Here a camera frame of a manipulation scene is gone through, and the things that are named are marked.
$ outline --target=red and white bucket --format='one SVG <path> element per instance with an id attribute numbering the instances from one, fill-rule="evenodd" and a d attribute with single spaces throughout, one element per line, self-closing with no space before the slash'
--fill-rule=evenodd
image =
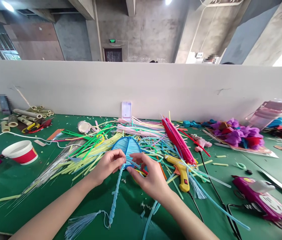
<path id="1" fill-rule="evenodd" d="M 34 162 L 38 155 L 29 140 L 14 143 L 2 151 L 2 155 L 9 157 L 21 165 Z"/>

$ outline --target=blue woven fan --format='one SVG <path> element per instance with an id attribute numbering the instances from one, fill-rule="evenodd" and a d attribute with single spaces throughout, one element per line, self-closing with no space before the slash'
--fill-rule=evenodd
<path id="1" fill-rule="evenodd" d="M 114 149 L 121 149 L 122 152 L 124 152 L 126 156 L 126 164 L 125 167 L 128 166 L 136 166 L 137 168 L 140 168 L 136 163 L 132 162 L 132 158 L 130 157 L 131 153 L 140 153 L 141 148 L 140 145 L 135 141 L 132 137 L 123 137 L 120 138 L 112 147 L 111 150 Z"/>

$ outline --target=pink water bottle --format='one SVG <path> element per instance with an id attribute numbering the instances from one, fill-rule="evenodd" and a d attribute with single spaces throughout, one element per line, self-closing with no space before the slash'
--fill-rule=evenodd
<path id="1" fill-rule="evenodd" d="M 249 119 L 249 127 L 257 127 L 260 130 L 268 126 L 273 120 L 282 114 L 282 99 L 274 99 L 264 102 Z"/>

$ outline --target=dark door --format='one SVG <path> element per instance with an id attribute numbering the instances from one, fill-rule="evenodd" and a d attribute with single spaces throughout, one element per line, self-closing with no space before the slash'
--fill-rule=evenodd
<path id="1" fill-rule="evenodd" d="M 122 48 L 105 48 L 106 62 L 122 62 Z"/>

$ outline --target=black cable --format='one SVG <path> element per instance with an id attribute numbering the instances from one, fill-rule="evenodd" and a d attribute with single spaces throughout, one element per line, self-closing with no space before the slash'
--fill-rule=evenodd
<path id="1" fill-rule="evenodd" d="M 199 212 L 199 214 L 200 214 L 201 221 L 204 223 L 203 217 L 202 217 L 202 215 L 201 215 L 201 213 L 200 213 L 200 210 L 199 210 L 199 208 L 198 208 L 198 206 L 197 206 L 197 203 L 196 203 L 195 200 L 194 200 L 194 197 L 192 196 L 192 194 L 190 193 L 190 191 L 188 191 L 188 194 L 189 194 L 190 197 L 192 198 L 192 200 L 193 200 L 193 202 L 194 202 L 194 205 L 195 205 L 195 207 L 197 208 L 197 210 L 198 210 L 198 212 Z"/>
<path id="2" fill-rule="evenodd" d="M 208 170 L 207 170 L 207 167 L 205 166 L 205 163 L 204 163 L 204 160 L 203 160 L 203 156 L 202 156 L 201 151 L 199 151 L 199 154 L 200 154 L 200 156 L 201 156 L 201 160 L 202 160 L 204 169 L 205 169 L 206 173 L 209 175 L 209 172 L 208 172 Z M 222 204 L 224 210 L 227 211 L 230 215 L 232 215 L 230 208 L 229 208 L 229 207 L 227 208 L 226 205 L 224 204 L 224 202 L 222 201 L 222 199 L 221 199 L 221 197 L 220 197 L 218 191 L 216 190 L 216 188 L 215 188 L 215 186 L 214 186 L 214 184 L 213 184 L 213 182 L 212 182 L 212 179 L 210 179 L 210 177 L 209 177 L 209 180 L 210 180 L 210 182 L 211 182 L 211 184 L 212 184 L 212 187 L 213 187 L 215 193 L 217 194 L 217 196 L 218 196 L 218 198 L 219 198 L 219 200 L 220 200 L 220 202 L 221 202 L 221 204 Z M 228 219 L 228 222 L 230 223 L 230 226 L 231 226 L 231 228 L 232 228 L 232 231 L 233 231 L 234 235 L 237 237 L 238 240 L 242 240 L 241 234 L 240 234 L 240 231 L 239 231 L 239 229 L 238 229 L 237 224 L 236 224 L 234 221 L 232 221 L 228 216 L 227 216 L 227 219 Z"/>

